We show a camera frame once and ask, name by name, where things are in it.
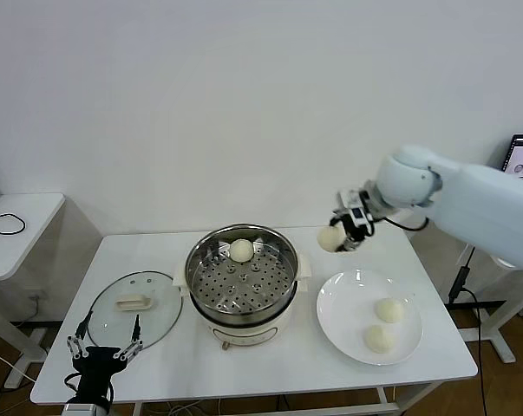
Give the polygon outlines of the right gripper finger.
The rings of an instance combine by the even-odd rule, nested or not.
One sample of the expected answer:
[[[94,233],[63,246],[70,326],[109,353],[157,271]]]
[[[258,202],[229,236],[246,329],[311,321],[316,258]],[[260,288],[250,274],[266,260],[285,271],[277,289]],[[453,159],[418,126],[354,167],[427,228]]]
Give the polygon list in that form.
[[[354,210],[359,207],[359,193],[357,190],[341,190],[336,194],[336,207],[333,209],[332,221],[349,219],[354,226],[359,225]]]
[[[344,227],[342,224],[336,225],[338,229],[339,245],[336,252],[355,251],[365,240],[365,227]]]

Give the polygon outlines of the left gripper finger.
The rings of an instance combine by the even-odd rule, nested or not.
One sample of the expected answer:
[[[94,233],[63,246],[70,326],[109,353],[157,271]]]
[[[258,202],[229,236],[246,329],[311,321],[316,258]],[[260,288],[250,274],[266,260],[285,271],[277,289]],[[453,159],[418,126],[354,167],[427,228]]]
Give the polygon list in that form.
[[[114,359],[118,361],[131,361],[143,349],[143,340],[141,339],[140,316],[134,319],[134,326],[131,334],[131,342],[126,347],[114,354]]]
[[[88,356],[85,336],[88,332],[88,324],[91,320],[93,311],[90,310],[84,319],[77,325],[73,335],[67,337],[67,346],[73,359],[81,359]]]

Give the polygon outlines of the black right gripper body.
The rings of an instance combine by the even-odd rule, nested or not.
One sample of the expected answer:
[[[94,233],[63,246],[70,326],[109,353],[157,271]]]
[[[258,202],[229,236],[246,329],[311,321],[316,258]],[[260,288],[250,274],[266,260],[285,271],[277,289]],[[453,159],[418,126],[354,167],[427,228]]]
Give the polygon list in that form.
[[[365,235],[372,237],[375,233],[375,219],[369,204],[369,193],[360,190],[356,196],[355,225],[365,227]]]

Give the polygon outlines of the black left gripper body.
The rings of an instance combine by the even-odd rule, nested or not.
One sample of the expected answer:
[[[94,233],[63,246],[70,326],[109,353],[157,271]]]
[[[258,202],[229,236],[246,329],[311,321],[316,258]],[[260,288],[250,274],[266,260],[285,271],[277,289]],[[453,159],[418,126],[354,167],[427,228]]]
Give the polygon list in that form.
[[[80,375],[73,403],[112,404],[114,389],[111,378],[123,371],[127,362],[119,356],[120,348],[86,347],[88,355],[72,359],[74,370]]]

